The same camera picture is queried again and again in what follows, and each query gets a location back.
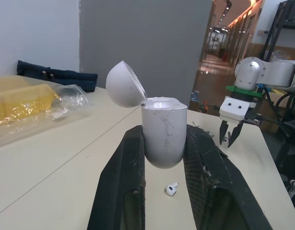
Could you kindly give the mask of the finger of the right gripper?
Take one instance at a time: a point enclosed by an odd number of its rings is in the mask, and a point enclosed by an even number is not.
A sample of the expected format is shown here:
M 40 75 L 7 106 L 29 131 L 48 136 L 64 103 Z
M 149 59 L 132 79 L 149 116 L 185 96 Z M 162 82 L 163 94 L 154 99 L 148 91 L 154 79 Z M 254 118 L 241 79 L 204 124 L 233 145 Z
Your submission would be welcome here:
M 231 136 L 229 137 L 228 147 L 231 147 L 232 144 L 236 141 L 236 139 L 239 137 L 241 133 L 241 129 L 243 127 L 243 122 L 240 122 L 231 133 Z
M 223 142 L 229 142 L 229 134 L 226 136 L 226 133 L 227 133 L 227 130 L 228 130 L 228 123 L 227 121 L 222 121 L 221 125 L 220 125 L 220 131 L 219 131 L 219 142 L 220 142 L 220 145 L 223 143 Z

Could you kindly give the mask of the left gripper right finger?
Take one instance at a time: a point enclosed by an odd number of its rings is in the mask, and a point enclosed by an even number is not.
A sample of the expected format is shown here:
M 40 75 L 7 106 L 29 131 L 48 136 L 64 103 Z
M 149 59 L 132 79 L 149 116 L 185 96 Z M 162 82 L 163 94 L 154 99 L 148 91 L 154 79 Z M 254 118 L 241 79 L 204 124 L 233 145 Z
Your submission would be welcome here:
M 197 229 L 271 229 L 242 173 L 208 132 L 187 126 L 183 164 Z

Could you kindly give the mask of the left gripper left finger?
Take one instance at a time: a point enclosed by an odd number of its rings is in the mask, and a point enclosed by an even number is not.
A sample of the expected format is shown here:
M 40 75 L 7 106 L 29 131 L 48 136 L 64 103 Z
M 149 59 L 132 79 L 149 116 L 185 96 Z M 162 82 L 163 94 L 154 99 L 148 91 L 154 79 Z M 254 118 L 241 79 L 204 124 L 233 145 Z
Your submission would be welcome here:
M 87 229 L 145 229 L 145 153 L 142 126 L 125 132 L 102 170 Z

